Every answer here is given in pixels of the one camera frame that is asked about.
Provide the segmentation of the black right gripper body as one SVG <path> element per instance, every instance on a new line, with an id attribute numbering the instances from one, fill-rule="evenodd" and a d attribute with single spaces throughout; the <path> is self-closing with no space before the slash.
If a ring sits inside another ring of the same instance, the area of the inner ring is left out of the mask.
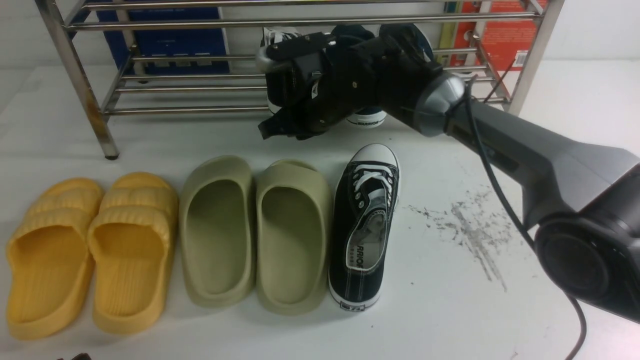
<path id="1" fill-rule="evenodd" d="M 391 110 L 382 100 L 386 71 L 398 60 L 401 48 L 395 39 L 378 36 L 356 44 L 332 64 L 325 50 L 336 44 L 331 33 L 316 32 L 273 45 L 267 54 L 279 61 L 279 69 L 292 69 L 299 88 L 282 108 L 290 109 L 301 129 L 299 140 L 320 136 L 361 109 Z"/>

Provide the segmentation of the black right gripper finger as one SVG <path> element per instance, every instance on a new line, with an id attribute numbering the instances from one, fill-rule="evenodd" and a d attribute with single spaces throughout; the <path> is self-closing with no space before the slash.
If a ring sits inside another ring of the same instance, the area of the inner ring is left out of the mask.
<path id="1" fill-rule="evenodd" d="M 294 112 L 282 107 L 274 112 L 268 119 L 258 125 L 259 132 L 264 140 L 276 136 L 297 137 L 301 135 L 301 129 L 297 125 Z"/>

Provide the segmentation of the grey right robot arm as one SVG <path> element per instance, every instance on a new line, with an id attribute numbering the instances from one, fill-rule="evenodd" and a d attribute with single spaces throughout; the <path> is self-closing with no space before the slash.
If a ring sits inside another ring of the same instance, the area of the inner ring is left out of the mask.
<path id="1" fill-rule="evenodd" d="M 427 58 L 411 30 L 341 50 L 316 32 L 259 48 L 256 67 L 292 69 L 309 90 L 259 125 L 263 139 L 305 140 L 378 107 L 426 137 L 446 134 L 477 153 L 503 207 L 546 275 L 567 296 L 639 321 L 639 158 L 569 139 L 474 99 L 473 80 Z M 493 167 L 519 183 L 522 219 Z"/>

